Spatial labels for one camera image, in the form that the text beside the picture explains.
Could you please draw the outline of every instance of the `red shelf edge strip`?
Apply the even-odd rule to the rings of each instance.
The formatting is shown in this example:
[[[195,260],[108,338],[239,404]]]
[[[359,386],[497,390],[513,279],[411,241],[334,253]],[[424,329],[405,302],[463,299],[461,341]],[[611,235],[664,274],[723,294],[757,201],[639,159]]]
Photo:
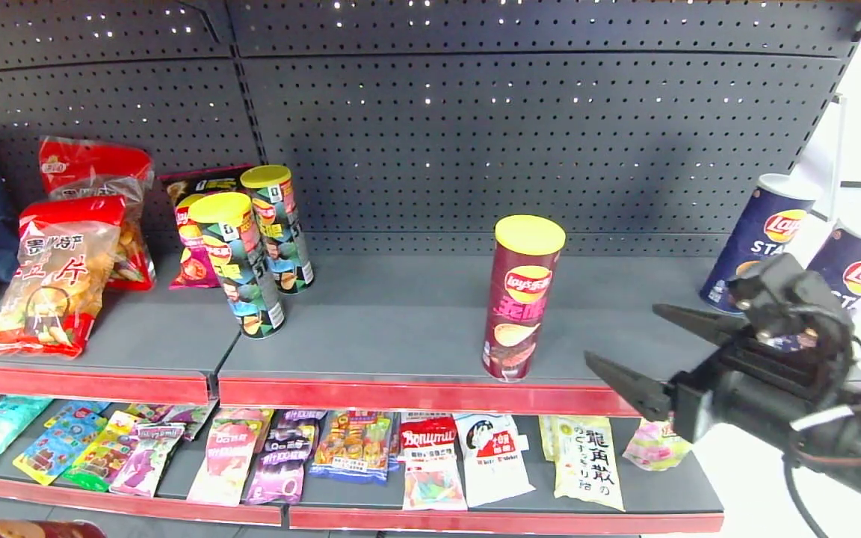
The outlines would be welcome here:
[[[392,383],[317,379],[221,377],[221,401],[229,406],[276,405],[341,409],[432,409],[516,412],[524,415],[639,416],[612,389],[602,386]]]
[[[116,514],[166,518],[209,523],[237,525],[281,525],[278,507],[213,507],[210,504],[192,504],[180,498],[144,498],[100,493],[68,487],[41,486],[37,483],[0,479],[0,498],[13,498],[53,507],[81,508]]]
[[[362,508],[291,507],[291,529],[457,531],[494,534],[713,534],[722,512],[696,514],[569,514],[520,512],[407,512]]]
[[[206,405],[208,379],[202,374],[143,376],[0,367],[0,395]]]

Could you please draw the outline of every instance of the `blue lay's stax can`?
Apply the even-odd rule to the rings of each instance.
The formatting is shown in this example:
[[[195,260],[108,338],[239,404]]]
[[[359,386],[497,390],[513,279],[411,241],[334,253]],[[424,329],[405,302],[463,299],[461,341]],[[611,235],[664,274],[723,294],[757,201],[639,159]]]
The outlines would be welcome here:
[[[703,300],[715,309],[738,314],[726,281],[759,260],[780,254],[820,195],[822,188],[809,181],[778,173],[762,174],[700,290]]]

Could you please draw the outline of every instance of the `robotic arm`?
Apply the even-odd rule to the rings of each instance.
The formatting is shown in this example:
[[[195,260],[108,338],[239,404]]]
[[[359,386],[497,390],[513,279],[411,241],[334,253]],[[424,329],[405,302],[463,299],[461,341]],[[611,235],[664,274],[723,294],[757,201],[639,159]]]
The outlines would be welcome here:
[[[786,486],[814,534],[826,534],[796,491],[806,466],[861,493],[861,382],[850,381],[852,321],[826,282],[790,255],[766,259],[728,284],[746,321],[656,304],[653,311],[718,350],[693,371],[660,383],[591,352],[587,365],[649,420],[697,442],[717,423],[737,426],[785,453]],[[806,334],[814,347],[782,351],[773,337]]]

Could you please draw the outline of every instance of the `pegboard back panel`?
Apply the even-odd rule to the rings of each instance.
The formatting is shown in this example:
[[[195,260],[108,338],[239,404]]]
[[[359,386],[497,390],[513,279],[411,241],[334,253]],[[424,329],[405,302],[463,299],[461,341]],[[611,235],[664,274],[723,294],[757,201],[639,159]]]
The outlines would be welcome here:
[[[243,55],[698,51],[847,58],[861,2],[229,2]]]
[[[44,135],[141,147],[158,175],[259,162],[229,59],[1,71],[0,171],[20,208],[45,196]],[[149,235],[175,228],[161,185],[146,198],[143,225]]]
[[[845,65],[772,55],[254,58],[267,156],[317,232],[725,234]]]
[[[180,2],[0,0],[0,70],[195,57],[229,57],[229,47]]]

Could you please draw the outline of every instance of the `maroon chip can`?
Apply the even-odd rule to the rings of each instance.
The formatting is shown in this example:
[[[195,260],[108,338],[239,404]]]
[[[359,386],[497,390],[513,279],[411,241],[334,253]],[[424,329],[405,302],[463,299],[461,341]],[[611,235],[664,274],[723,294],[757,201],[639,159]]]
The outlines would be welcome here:
[[[490,301],[484,333],[484,368],[501,381],[530,370],[560,251],[567,242],[555,222],[529,214],[500,219],[493,229]]]

